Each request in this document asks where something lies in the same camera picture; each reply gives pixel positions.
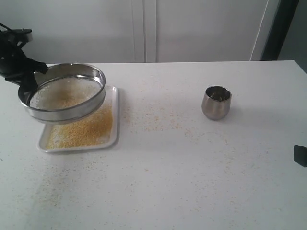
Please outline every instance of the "sieve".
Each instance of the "sieve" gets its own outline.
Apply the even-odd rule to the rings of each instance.
[[[35,72],[34,77],[38,84],[37,91],[29,92],[21,86],[18,90],[18,97],[29,115],[45,124],[60,125],[81,120],[95,112],[105,100],[106,78],[101,70],[91,65],[79,63],[58,64],[49,67],[46,74]],[[53,97],[59,96],[59,87],[63,85],[63,82],[69,84],[73,81],[77,81],[81,89],[86,84],[91,85],[93,95],[90,95],[86,100],[80,101],[80,103],[64,108],[48,108],[48,106],[46,107],[46,105],[42,104],[40,100],[44,98],[43,93],[45,91],[50,94],[48,96],[51,97],[48,99],[51,100]]]

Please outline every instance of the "stainless steel cup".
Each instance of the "stainless steel cup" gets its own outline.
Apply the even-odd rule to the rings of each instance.
[[[231,92],[222,86],[211,86],[206,89],[201,108],[203,114],[211,120],[224,118],[230,109]]]

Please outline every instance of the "table surface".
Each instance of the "table surface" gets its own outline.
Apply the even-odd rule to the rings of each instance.
[[[0,84],[2,230],[302,230],[307,75],[294,61],[94,64],[120,90],[111,148],[48,154],[43,125]],[[221,121],[205,89],[233,94]]]

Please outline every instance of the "white tray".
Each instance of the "white tray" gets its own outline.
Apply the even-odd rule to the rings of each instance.
[[[45,125],[41,137],[39,139],[37,148],[43,152],[63,152],[63,151],[76,151],[76,150],[92,150],[92,149],[102,149],[111,146],[117,139],[118,131],[118,89],[114,86],[106,86],[106,98],[105,103],[108,101],[112,104],[112,116],[113,124],[110,134],[110,139],[107,143],[100,145],[91,145],[91,146],[80,146],[80,147],[69,147],[69,148],[56,148],[48,149],[47,143],[50,137],[50,133],[53,125]]]

